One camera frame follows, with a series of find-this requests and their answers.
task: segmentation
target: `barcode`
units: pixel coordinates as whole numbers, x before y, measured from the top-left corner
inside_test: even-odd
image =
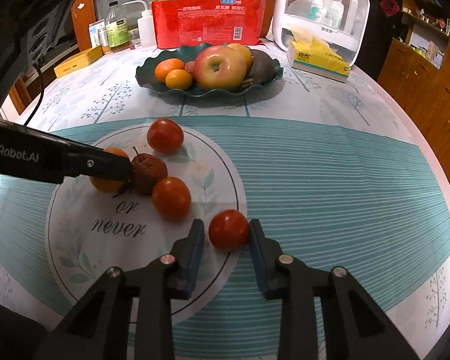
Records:
[[[243,27],[234,27],[233,28],[233,40],[234,41],[242,40],[242,31],[243,31]]]

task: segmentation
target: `black cable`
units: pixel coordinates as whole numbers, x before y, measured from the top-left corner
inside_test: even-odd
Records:
[[[45,85],[44,85],[44,78],[42,76],[42,71],[40,70],[40,68],[38,67],[37,64],[34,64],[34,68],[37,71],[38,76],[40,77],[40,83],[42,84],[42,91],[40,92],[40,98],[38,99],[38,103],[35,106],[35,109],[31,112],[31,114],[28,117],[27,121],[23,124],[24,126],[26,126],[30,122],[30,120],[32,120],[32,118],[34,117],[34,115],[37,112],[38,108],[40,107],[40,104],[42,103],[42,100],[44,99]]]

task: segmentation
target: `white sterilizer cabinet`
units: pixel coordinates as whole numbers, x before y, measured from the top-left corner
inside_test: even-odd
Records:
[[[325,40],[350,65],[355,62],[367,25],[369,0],[276,0],[272,33],[287,50],[298,25]]]

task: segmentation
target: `bottle with green label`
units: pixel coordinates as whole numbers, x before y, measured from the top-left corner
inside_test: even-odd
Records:
[[[108,6],[110,12],[105,19],[106,34],[112,52],[116,53],[127,49],[130,45],[127,19],[118,1],[113,1]]]

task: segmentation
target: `teal striped placemat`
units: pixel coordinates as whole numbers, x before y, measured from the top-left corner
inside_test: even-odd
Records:
[[[152,119],[74,127],[84,143]],[[242,178],[249,219],[314,268],[345,266],[388,310],[450,255],[450,215],[420,149],[391,138],[299,121],[177,117],[219,144]],[[44,221],[55,186],[3,177],[0,262],[46,305],[70,303],[48,268]],[[243,358],[276,353],[280,303],[258,292],[244,250],[221,292],[174,326],[178,356]]]

